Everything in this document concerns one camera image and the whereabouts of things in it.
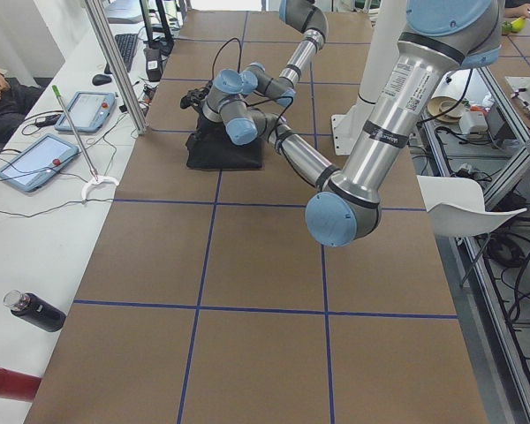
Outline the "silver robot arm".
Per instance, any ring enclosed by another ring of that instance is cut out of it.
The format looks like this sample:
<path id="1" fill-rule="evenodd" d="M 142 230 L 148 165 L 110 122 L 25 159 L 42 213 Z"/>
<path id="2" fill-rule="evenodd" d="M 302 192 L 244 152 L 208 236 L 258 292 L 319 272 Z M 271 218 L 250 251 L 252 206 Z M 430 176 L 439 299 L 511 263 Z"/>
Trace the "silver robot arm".
<path id="1" fill-rule="evenodd" d="M 257 94 L 288 107 L 294 101 L 304 71 L 325 45 L 329 24 L 315 1 L 281 1 L 278 13 L 287 26 L 302 34 L 302 39 L 277 77 L 270 75 L 261 63 L 249 64 L 241 73 L 242 95 Z"/>
<path id="2" fill-rule="evenodd" d="M 410 1 L 397 38 L 397 61 L 343 167 L 311 148 L 277 114 L 246 104 L 252 93 L 290 105 L 302 68 L 323 48 L 328 22 L 311 1 L 284 1 L 279 17 L 303 36 L 277 78 L 258 64 L 225 69 L 212 80 L 199 110 L 200 125 L 220 125 L 231 142 L 259 138 L 316 188 L 307 203 L 309 232 L 325 246 L 346 246 L 371 233 L 381 220 L 379 189 L 442 77 L 497 60 L 501 1 Z"/>

